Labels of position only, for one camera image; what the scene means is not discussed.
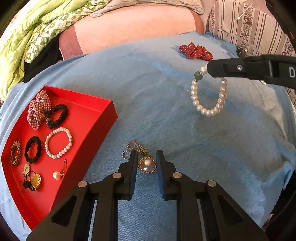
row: black hair tie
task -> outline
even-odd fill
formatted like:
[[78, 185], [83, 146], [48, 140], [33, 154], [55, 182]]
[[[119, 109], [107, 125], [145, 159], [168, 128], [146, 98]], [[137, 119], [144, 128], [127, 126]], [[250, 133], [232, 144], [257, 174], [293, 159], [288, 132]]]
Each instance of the black hair tie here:
[[27, 188], [30, 189], [31, 191], [36, 191], [36, 190], [37, 190], [36, 188], [34, 188], [34, 187], [32, 186], [32, 183], [31, 183], [30, 181], [28, 181], [28, 177], [29, 177], [29, 174], [30, 174], [31, 172], [33, 172], [33, 171], [29, 171], [29, 172], [26, 174], [26, 176], [25, 176], [26, 180], [24, 179], [24, 181], [20, 181], [20, 183], [22, 183], [22, 186], [24, 187], [24, 189], [22, 190], [22, 194], [23, 194], [23, 195], [26, 194], [26, 189], [27, 189]]
[[[57, 112], [58, 110], [62, 110], [62, 113], [60, 117], [56, 121], [51, 120], [51, 116], [53, 112]], [[55, 107], [53, 107], [50, 111], [46, 113], [46, 124], [49, 129], [57, 128], [59, 125], [61, 125], [66, 117], [67, 117], [68, 109], [67, 106], [64, 104], [58, 104]]]
[[[29, 155], [28, 155], [28, 151], [29, 151], [29, 148], [32, 146], [33, 143], [36, 143], [37, 144], [37, 153], [36, 153], [36, 156], [33, 157], [33, 158], [30, 158]], [[26, 158], [26, 161], [29, 162], [29, 163], [34, 163], [36, 161], [38, 161], [38, 159], [40, 158], [41, 156], [41, 151], [42, 151], [42, 146], [41, 146], [41, 140], [39, 139], [39, 137], [36, 137], [36, 136], [33, 136], [29, 139], [29, 141], [27, 142], [26, 144], [26, 148], [25, 148], [25, 158]]]

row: red tray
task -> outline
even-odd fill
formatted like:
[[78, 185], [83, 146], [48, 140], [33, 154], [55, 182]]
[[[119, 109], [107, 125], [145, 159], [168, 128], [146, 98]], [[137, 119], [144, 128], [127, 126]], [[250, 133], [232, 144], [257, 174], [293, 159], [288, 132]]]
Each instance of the red tray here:
[[[49, 129], [44, 121], [38, 130], [33, 130], [26, 119], [29, 109], [27, 106], [14, 125], [1, 156], [10, 193], [31, 230], [83, 179], [100, 145], [117, 119], [112, 100], [50, 86], [44, 86], [43, 89], [46, 90], [52, 107], [58, 104], [65, 104], [68, 107], [67, 119], [59, 127], [70, 130], [73, 146], [61, 158], [50, 158], [45, 152], [44, 142], [47, 135], [54, 129]], [[52, 119], [57, 119], [59, 115], [58, 111]], [[24, 149], [32, 136], [38, 136], [42, 142], [40, 159], [30, 164], [31, 170], [41, 175], [42, 183], [37, 191], [26, 189], [23, 195], [23, 186], [20, 181], [24, 180], [22, 170], [28, 163], [24, 157]], [[12, 166], [10, 148], [15, 140], [21, 143], [22, 154], [19, 164]], [[51, 153], [56, 154], [65, 148], [68, 142], [66, 133], [59, 132], [50, 139], [49, 149]], [[36, 147], [34, 143], [29, 149], [30, 157], [35, 156]], [[62, 179], [55, 180], [52, 174], [54, 171], [62, 170], [64, 159], [67, 160], [67, 171]]]

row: white beaded bracelet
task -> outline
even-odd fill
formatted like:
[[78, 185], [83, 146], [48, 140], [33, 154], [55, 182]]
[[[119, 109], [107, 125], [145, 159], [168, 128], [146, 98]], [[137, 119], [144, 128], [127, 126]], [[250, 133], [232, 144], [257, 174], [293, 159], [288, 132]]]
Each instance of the white beaded bracelet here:
[[196, 109], [200, 111], [202, 115], [205, 115], [207, 117], [212, 117], [212, 116], [215, 116], [216, 114], [219, 114], [224, 107], [225, 99], [227, 98], [227, 80], [225, 78], [221, 78], [221, 87], [220, 87], [218, 103], [213, 109], [207, 110], [203, 108], [203, 106], [198, 101], [198, 97], [197, 97], [198, 81], [203, 79], [204, 74], [207, 74], [207, 66], [201, 67], [200, 71], [197, 71], [194, 74], [194, 79], [192, 81], [192, 86], [191, 86], [191, 99], [193, 100], [193, 105], [196, 106]]
[[[54, 155], [54, 154], [51, 154], [50, 151], [49, 151], [49, 148], [48, 148], [48, 141], [49, 139], [56, 133], [60, 132], [60, 131], [64, 131], [67, 133], [68, 135], [68, 138], [69, 138], [69, 143], [68, 145], [63, 149], [61, 150], [58, 154]], [[69, 149], [70, 147], [72, 146], [72, 142], [73, 142], [73, 137], [70, 133], [70, 131], [64, 127], [60, 127], [58, 129], [55, 129], [52, 133], [50, 133], [46, 139], [45, 139], [45, 150], [46, 150], [46, 153], [49, 157], [53, 158], [53, 159], [57, 159], [57, 158], [60, 158], [62, 155], [64, 155]]]

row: blue fabric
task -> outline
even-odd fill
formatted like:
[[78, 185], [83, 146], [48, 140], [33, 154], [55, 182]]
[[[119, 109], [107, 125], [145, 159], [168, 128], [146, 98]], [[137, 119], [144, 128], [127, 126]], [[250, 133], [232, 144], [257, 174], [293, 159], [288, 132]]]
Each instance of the blue fabric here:
[[[141, 40], [65, 60], [21, 86], [0, 122], [0, 153], [29, 101], [46, 84], [112, 99], [118, 119], [90, 165], [85, 180], [116, 172], [131, 140], [141, 140], [154, 155], [193, 180], [216, 180], [258, 224], [272, 211], [295, 169], [295, 110], [283, 87], [230, 78], [228, 99], [214, 118], [198, 113], [190, 87], [205, 61], [187, 59], [179, 46], [194, 42], [215, 59], [236, 56], [235, 47], [211, 35], [187, 33]], [[215, 106], [220, 80], [205, 75], [199, 99]], [[30, 232], [0, 173], [0, 211], [21, 240]], [[175, 240], [176, 203], [165, 202], [157, 174], [138, 171], [135, 194], [119, 202], [118, 235], [124, 241]]]

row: green bead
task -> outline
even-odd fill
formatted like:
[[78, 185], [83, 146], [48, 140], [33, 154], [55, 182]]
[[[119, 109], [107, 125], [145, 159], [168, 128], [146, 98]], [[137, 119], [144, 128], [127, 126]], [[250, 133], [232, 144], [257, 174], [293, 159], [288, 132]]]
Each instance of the green bead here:
[[200, 71], [195, 72], [194, 74], [194, 78], [198, 81], [198, 80], [202, 80], [203, 78], [203, 74], [200, 73]]

